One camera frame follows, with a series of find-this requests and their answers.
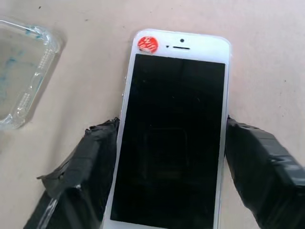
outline black wrapped object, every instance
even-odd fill
[[[41,176],[46,192],[25,229],[98,229],[112,185],[119,119],[85,131],[73,153]]]
[[[262,229],[305,229],[305,171],[270,133],[228,119],[235,187]]]

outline iphone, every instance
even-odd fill
[[[143,30],[133,44],[103,229],[217,229],[230,43]]]

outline phone bezel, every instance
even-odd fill
[[[158,41],[158,49],[154,53],[144,52],[139,50],[137,43],[139,39],[145,36],[154,37]],[[176,47],[186,47],[186,49],[176,49]],[[224,76],[224,94],[223,94],[223,107],[222,107],[222,120],[221,120],[221,134],[220,134],[220,149],[218,159],[218,171],[217,171],[217,183],[216,183],[216,195],[215,195],[215,208],[214,208],[214,223],[213,229],[219,228],[220,220],[220,203],[221,203],[221,186],[222,175],[224,167],[224,144],[225,144],[225,131],[227,120],[227,103],[228,103],[228,81],[229,81],[229,62],[231,57],[231,44],[228,40],[210,35],[201,35],[193,33],[183,32],[171,32],[160,31],[153,29],[146,29],[139,31],[132,42],[132,52],[130,55],[128,73],[126,77],[126,86],[123,96],[123,104],[120,115],[120,127],[117,138],[117,159],[115,170],[113,174],[113,183],[108,197],[106,210],[104,213],[104,219],[102,223],[103,229],[160,229],[156,227],[150,227],[146,225],[139,225],[127,222],[119,222],[110,219],[112,200],[115,188],[115,180],[118,169],[118,162],[120,157],[120,150],[122,144],[122,136],[127,112],[127,105],[130,93],[130,87],[132,82],[133,66],[136,54],[155,55],[164,57],[173,57],[180,59],[218,62],[225,64],[225,76]]]

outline white table surface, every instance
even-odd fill
[[[1,14],[56,31],[65,47],[29,122],[0,133],[1,228],[22,228],[44,190],[36,177],[85,128],[119,115],[131,41],[145,28],[227,38],[229,114],[275,134],[305,165],[304,9],[303,0],[2,0]],[[258,229],[227,165],[221,210],[222,229]]]

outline black screen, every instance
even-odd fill
[[[112,220],[213,228],[224,70],[136,55]]]

